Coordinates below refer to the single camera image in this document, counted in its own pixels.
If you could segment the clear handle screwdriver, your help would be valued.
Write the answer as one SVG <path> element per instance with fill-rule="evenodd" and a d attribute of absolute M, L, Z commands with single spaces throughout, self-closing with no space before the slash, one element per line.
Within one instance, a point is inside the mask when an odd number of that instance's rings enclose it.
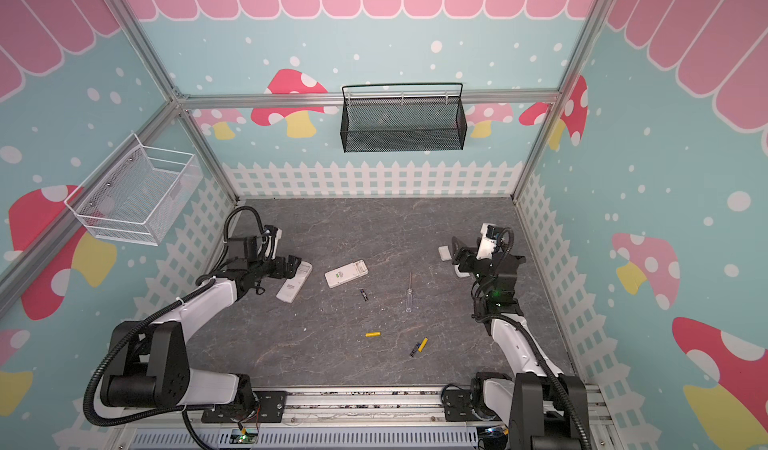
<path fill-rule="evenodd" d="M 406 289 L 406 312 L 413 310 L 413 274 L 409 272 L 408 287 Z"/>

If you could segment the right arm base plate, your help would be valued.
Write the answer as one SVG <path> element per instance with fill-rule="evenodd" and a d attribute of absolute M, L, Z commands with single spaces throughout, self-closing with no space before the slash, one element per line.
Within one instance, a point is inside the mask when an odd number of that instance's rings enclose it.
<path fill-rule="evenodd" d="M 455 385 L 447 385 L 440 392 L 444 418 L 448 422 L 500 422 L 491 410 L 475 407 L 472 391 Z"/>

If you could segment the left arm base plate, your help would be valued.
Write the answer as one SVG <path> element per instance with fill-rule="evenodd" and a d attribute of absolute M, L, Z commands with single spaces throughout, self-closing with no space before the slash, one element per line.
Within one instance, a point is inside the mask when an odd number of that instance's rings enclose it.
<path fill-rule="evenodd" d="M 205 410 L 201 421 L 205 424 L 256 424 L 281 423 L 286 409 L 286 391 L 258 390 L 252 393 L 252 402 L 236 400 L 229 404 L 217 404 Z"/>

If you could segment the white battery cover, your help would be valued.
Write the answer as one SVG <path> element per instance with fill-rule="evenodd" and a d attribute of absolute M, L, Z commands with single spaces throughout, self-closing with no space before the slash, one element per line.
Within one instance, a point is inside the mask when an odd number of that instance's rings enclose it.
<path fill-rule="evenodd" d="M 439 257 L 440 257 L 441 261 L 451 261 L 452 260 L 450 249 L 446 245 L 438 247 L 438 254 L 439 254 Z"/>
<path fill-rule="evenodd" d="M 461 271 L 457 265 L 454 266 L 454 271 L 459 278 L 468 278 L 471 276 L 470 272 Z"/>

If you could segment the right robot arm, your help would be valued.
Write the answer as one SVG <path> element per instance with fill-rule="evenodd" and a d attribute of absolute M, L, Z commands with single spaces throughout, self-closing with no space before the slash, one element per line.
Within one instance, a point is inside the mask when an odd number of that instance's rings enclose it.
<path fill-rule="evenodd" d="M 480 372 L 472 381 L 471 408 L 506 427 L 508 449 L 591 449 L 586 385 L 546 356 L 530 332 L 515 287 L 523 255 L 511 253 L 511 229 L 483 228 L 477 244 L 454 237 L 455 270 L 474 279 L 472 318 L 499 346 L 512 373 Z"/>

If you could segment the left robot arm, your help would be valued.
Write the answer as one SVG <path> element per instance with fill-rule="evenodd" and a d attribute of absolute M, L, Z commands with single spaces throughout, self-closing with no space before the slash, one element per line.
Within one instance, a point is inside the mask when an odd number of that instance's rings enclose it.
<path fill-rule="evenodd" d="M 232 406 L 250 413 L 256 397 L 244 374 L 196 370 L 187 342 L 224 309 L 265 278 L 290 279 L 302 260 L 281 257 L 282 231 L 267 226 L 255 237 L 232 237 L 216 269 L 200 276 L 197 288 L 143 321 L 113 330 L 110 349 L 91 393 L 108 407 L 166 410 L 180 406 Z"/>

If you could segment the white remote control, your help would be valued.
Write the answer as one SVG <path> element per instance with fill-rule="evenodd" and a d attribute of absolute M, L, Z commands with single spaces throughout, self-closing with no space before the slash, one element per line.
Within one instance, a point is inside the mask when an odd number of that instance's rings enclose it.
<path fill-rule="evenodd" d="M 365 262 L 363 260 L 358 260 L 326 272 L 325 279 L 329 288 L 335 288 L 366 276 L 368 273 L 369 270 Z"/>
<path fill-rule="evenodd" d="M 276 294 L 276 298 L 282 302 L 292 303 L 306 283 L 312 268 L 313 266 L 311 263 L 302 261 L 296 270 L 296 274 L 283 283 Z"/>

